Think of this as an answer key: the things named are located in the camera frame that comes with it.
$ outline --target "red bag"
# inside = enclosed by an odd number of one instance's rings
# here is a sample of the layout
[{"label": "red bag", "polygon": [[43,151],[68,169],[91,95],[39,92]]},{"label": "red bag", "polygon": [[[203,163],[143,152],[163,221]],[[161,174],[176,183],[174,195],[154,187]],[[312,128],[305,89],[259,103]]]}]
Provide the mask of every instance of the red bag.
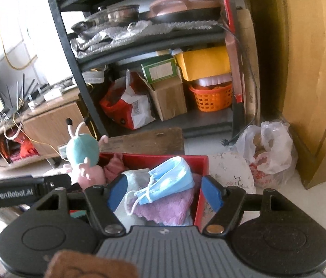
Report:
[{"label": "red bag", "polygon": [[138,94],[140,82],[136,72],[127,70],[126,77],[117,79],[100,101],[106,116],[130,130],[155,120],[151,115],[149,98],[145,94]]}]

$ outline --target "purple towel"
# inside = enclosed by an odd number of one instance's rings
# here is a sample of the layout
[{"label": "purple towel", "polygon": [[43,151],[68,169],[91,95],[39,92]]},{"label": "purple towel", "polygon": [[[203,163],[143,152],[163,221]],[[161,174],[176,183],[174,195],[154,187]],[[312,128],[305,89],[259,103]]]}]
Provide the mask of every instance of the purple towel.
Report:
[{"label": "purple towel", "polygon": [[151,204],[137,204],[134,214],[139,217],[145,217],[148,221],[154,221],[157,224],[162,223],[166,226],[180,226],[184,223],[187,210],[192,204],[195,192],[200,189],[202,176],[200,174],[192,174],[195,186],[191,189],[174,193]]}]

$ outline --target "mask ear loop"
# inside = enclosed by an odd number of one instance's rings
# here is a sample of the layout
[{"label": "mask ear loop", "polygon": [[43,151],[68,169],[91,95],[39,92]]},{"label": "mask ear loop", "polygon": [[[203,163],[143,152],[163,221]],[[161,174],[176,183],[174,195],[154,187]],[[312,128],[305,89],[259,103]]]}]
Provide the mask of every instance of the mask ear loop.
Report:
[{"label": "mask ear loop", "polygon": [[136,206],[137,206],[137,204],[140,202],[140,200],[142,200],[144,197],[146,197],[147,198],[147,200],[149,201],[149,203],[151,204],[152,203],[152,200],[151,200],[151,198],[150,198],[150,187],[151,187],[151,185],[154,183],[154,177],[153,176],[151,176],[150,177],[150,181],[149,181],[149,183],[147,184],[147,186],[146,186],[146,192],[145,192],[145,194],[143,194],[143,195],[141,195],[134,203],[133,203],[133,205],[132,205],[132,208],[131,208],[131,211],[128,211],[128,206],[127,206],[127,198],[128,198],[128,195],[130,194],[130,193],[136,193],[137,191],[135,191],[135,190],[131,190],[131,191],[128,191],[126,194],[125,194],[125,196],[124,196],[124,210],[125,210],[125,212],[127,213],[127,215],[128,216],[131,216],[132,214],[133,214],[133,212],[135,211],[135,209],[136,209]]}]

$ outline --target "shelf post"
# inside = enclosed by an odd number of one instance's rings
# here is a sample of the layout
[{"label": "shelf post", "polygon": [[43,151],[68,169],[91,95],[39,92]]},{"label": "shelf post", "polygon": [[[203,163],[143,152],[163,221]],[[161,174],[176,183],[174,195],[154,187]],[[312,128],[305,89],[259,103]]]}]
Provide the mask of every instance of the shelf post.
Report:
[{"label": "shelf post", "polygon": [[99,133],[101,135],[108,136],[108,133],[107,133],[107,131],[100,119],[100,116],[96,110],[96,107],[92,101],[91,95],[88,92],[87,85],[82,76],[82,72],[78,66],[77,59],[75,58],[72,48],[70,46],[69,39],[67,37],[67,32],[66,32],[66,29],[64,26],[64,22],[62,21],[62,15],[61,15],[57,0],[48,0],[48,1],[49,1],[52,18],[54,19],[56,31],[57,31],[57,34],[59,35],[59,39],[62,44],[62,49],[64,50],[65,57],[68,61],[70,70],[72,71],[73,77],[75,79],[75,82],[77,83],[77,86],[79,88],[79,91],[81,93],[83,101],[86,104],[86,107],[87,107],[88,111],[90,112],[91,118],[94,121]]}]

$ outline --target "blue surgical mask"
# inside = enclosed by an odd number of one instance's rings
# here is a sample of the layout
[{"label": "blue surgical mask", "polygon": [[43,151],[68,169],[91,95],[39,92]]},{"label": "blue surgical mask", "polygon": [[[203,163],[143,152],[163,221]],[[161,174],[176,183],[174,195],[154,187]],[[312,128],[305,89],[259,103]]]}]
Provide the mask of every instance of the blue surgical mask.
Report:
[{"label": "blue surgical mask", "polygon": [[125,207],[127,214],[132,214],[136,205],[152,203],[173,193],[185,191],[194,187],[194,180],[189,165],[182,157],[173,157],[155,167],[151,171],[150,181],[147,187],[134,192],[137,200],[130,212],[127,211],[127,196],[125,197]]}]

